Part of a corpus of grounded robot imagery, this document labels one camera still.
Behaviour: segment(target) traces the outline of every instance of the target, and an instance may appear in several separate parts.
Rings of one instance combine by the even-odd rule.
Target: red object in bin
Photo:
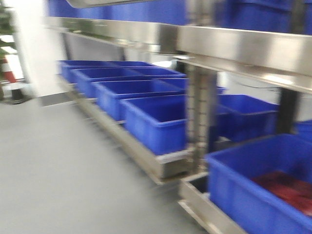
[[[312,184],[284,172],[271,172],[253,181],[308,216],[312,216]]]

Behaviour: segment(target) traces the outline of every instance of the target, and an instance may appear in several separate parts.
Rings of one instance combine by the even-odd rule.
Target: gray floor
[[[72,103],[0,104],[1,234],[203,234]]]

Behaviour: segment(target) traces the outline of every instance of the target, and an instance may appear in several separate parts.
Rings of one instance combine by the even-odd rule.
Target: blue storage bin
[[[186,148],[185,95],[126,99],[125,128],[155,155]]]
[[[80,8],[78,10],[79,18],[110,20],[111,8],[107,6]]]
[[[150,78],[184,78],[185,74],[169,70],[162,67],[142,67],[142,68],[131,68],[131,70],[140,72],[146,77]]]
[[[114,64],[106,61],[90,60],[61,60],[59,61],[60,73],[70,83],[76,83],[76,77],[71,72],[73,69],[116,67]]]
[[[312,234],[311,218],[250,179],[282,171],[312,183],[312,144],[279,135],[206,156],[210,199],[249,234]]]
[[[180,89],[186,91],[188,88],[188,78],[159,78],[159,80],[172,84]],[[223,94],[227,89],[223,87],[217,87],[217,93]]]
[[[142,61],[110,61],[112,64],[120,67],[156,67],[156,65]]]
[[[87,98],[96,97],[96,88],[91,85],[97,81],[118,81],[118,80],[143,80],[146,79],[142,74],[130,69],[116,68],[94,68],[94,69],[75,69],[72,73],[76,76],[76,88]]]
[[[72,7],[66,0],[49,0],[48,14],[53,17],[78,17],[78,9]]]
[[[305,0],[306,18],[305,18],[305,34],[312,35],[312,0]]]
[[[163,82],[166,82],[168,84],[174,85],[184,91],[187,90],[188,87],[188,80],[187,78],[160,78],[158,80],[161,80]]]
[[[219,26],[289,32],[293,0],[227,0],[216,5]]]
[[[157,79],[136,81],[94,82],[97,104],[116,121],[125,120],[122,99],[177,95],[183,91]]]
[[[240,142],[275,133],[278,105],[247,95],[219,95],[219,104],[229,112],[218,120],[220,136]]]
[[[186,0],[154,0],[112,7],[114,20],[160,22],[185,25],[188,23]]]
[[[312,120],[296,123],[295,128],[300,138],[312,141]]]

